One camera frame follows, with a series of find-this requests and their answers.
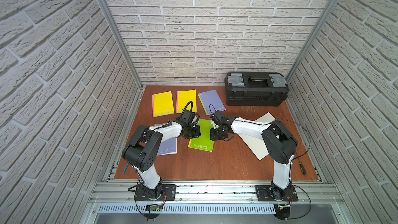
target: white paper sheet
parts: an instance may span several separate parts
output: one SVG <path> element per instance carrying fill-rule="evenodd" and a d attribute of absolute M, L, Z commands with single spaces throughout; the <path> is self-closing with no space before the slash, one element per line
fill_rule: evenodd
<path fill-rule="evenodd" d="M 257 122 L 271 122 L 275 120 L 275 118 L 271 115 L 271 113 L 267 113 L 266 115 L 256 119 Z M 254 138 L 252 136 L 248 136 L 245 134 L 239 135 L 243 141 L 247 144 L 247 146 L 251 149 L 251 151 L 256 155 L 256 157 L 261 160 L 268 155 L 268 150 L 264 140 Z"/>

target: black toolbox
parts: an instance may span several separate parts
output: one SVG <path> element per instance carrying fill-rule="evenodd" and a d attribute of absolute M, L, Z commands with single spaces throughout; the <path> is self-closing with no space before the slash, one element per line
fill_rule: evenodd
<path fill-rule="evenodd" d="M 229 72 L 225 78 L 228 106 L 278 107 L 289 87 L 280 73 Z"/>

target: wooden floor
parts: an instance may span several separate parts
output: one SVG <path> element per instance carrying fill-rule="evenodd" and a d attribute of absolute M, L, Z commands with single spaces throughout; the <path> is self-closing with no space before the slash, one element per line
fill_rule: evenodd
<path fill-rule="evenodd" d="M 152 94 L 171 91 L 173 95 L 174 108 L 176 107 L 177 91 L 196 89 L 196 93 L 216 89 L 222 102 L 226 107 L 224 115 L 242 117 L 248 120 L 256 120 L 267 112 L 275 118 L 286 118 L 292 120 L 292 116 L 283 102 L 279 107 L 230 107 L 225 102 L 224 87 L 194 87 L 194 86 L 147 86 L 143 94 L 137 115 L 132 125 L 129 139 L 140 124 L 148 127 L 155 124 L 166 123 L 168 119 L 174 119 L 179 114 L 170 114 L 160 117 L 152 117 Z M 197 111 L 201 118 L 210 120 L 197 97 Z M 305 148 L 297 132 L 294 123 L 282 121 L 290 132 L 298 140 L 297 153 L 302 154 Z M 261 161 L 253 154 L 249 147 L 243 142 L 239 135 L 229 141 L 216 141 L 213 152 L 206 152 L 188 148 L 189 140 L 179 137 L 177 139 L 177 154 L 158 156 L 155 167 L 162 179 L 190 179 L 190 180 L 264 180 L 271 181 L 273 177 L 273 160 L 266 156 Z M 297 160 L 294 161 L 291 171 L 293 180 L 317 181 L 318 177 L 312 166 L 310 158 L 305 155 L 300 158 L 307 174 L 303 175 Z M 138 179 L 134 169 L 129 166 L 123 174 L 126 161 L 121 159 L 115 179 Z"/>

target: blue cable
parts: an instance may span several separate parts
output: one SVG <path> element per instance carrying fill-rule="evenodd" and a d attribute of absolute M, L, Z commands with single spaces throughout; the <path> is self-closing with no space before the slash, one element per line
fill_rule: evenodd
<path fill-rule="evenodd" d="M 123 171 L 123 174 L 126 173 L 126 169 L 129 166 L 129 164 L 126 165 L 125 170 Z"/>

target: green notebook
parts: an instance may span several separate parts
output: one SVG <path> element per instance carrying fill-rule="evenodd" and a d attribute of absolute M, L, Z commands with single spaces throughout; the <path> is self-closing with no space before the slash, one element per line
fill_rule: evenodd
<path fill-rule="evenodd" d="M 213 128 L 213 125 L 210 121 L 207 121 L 205 119 L 199 119 L 199 126 L 201 136 L 189 140 L 188 147 L 212 152 L 214 141 L 210 140 L 210 129 Z"/>

